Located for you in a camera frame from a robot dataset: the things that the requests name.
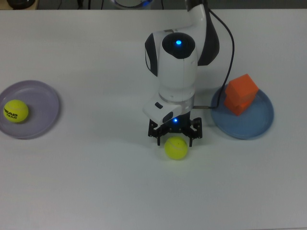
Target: yellow tennis ball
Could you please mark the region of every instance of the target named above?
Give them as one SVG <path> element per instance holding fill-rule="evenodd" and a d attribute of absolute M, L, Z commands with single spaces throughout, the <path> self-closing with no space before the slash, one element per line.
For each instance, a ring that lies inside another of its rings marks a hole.
<path fill-rule="evenodd" d="M 3 108 L 3 114 L 11 122 L 18 123 L 24 121 L 28 114 L 28 106 L 20 100 L 11 100 Z"/>
<path fill-rule="evenodd" d="M 188 146 L 181 137 L 171 137 L 167 139 L 164 149 L 167 156 L 173 160 L 183 159 L 188 152 Z"/>

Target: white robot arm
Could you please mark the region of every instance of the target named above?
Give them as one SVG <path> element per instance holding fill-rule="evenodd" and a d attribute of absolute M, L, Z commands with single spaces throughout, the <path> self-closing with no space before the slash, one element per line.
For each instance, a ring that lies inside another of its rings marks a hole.
<path fill-rule="evenodd" d="M 158 126 L 187 114 L 194 105 L 197 66 L 210 64 L 219 41 L 206 0 L 186 0 L 192 25 L 152 33 L 145 42 L 146 64 L 160 81 L 143 112 Z"/>

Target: white table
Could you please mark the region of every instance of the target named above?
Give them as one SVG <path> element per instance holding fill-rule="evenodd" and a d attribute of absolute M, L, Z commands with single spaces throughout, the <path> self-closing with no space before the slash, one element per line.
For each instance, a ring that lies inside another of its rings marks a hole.
<path fill-rule="evenodd" d="M 143 105 L 158 81 L 144 60 L 156 30 L 189 25 L 185 11 L 0 13 L 0 92 L 40 80 L 61 98 L 45 135 L 0 133 L 1 230 L 243 230 L 307 226 L 307 10 L 216 10 L 236 42 L 230 79 L 249 73 L 275 109 L 256 140 L 203 118 L 203 139 L 172 161 L 147 136 Z M 199 68 L 208 104 L 231 55 Z"/>

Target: plate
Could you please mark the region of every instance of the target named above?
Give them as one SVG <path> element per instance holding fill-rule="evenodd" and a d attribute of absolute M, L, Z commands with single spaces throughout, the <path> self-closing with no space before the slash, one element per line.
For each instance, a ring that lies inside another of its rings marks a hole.
<path fill-rule="evenodd" d="M 211 106 L 215 106 L 220 89 L 214 94 Z M 215 124 L 226 134 L 237 139 L 253 139 L 264 134 L 274 119 L 274 109 L 268 96 L 258 90 L 250 107 L 240 116 L 233 114 L 225 105 L 222 92 L 219 107 L 211 110 Z"/>
<path fill-rule="evenodd" d="M 37 80 L 20 81 L 0 94 L 0 108 L 10 100 L 21 100 L 29 108 L 22 123 L 8 121 L 0 113 L 0 130 L 17 139 L 32 139 L 46 133 L 59 114 L 59 98 L 49 85 Z"/>

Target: orange cube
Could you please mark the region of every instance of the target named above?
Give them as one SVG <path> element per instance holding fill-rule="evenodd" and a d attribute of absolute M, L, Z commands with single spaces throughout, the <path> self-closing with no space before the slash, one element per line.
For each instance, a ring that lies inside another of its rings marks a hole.
<path fill-rule="evenodd" d="M 228 100 L 231 100 L 234 106 L 239 106 L 243 103 L 250 102 L 255 98 L 259 88 L 253 82 L 248 74 L 233 79 L 229 82 L 225 93 Z"/>
<path fill-rule="evenodd" d="M 251 98 L 249 101 L 244 102 L 240 105 L 235 106 L 232 101 L 230 100 L 229 97 L 226 97 L 225 101 L 224 101 L 224 105 L 231 111 L 233 112 L 235 115 L 239 116 L 241 115 L 254 101 L 255 96 L 253 98 Z"/>

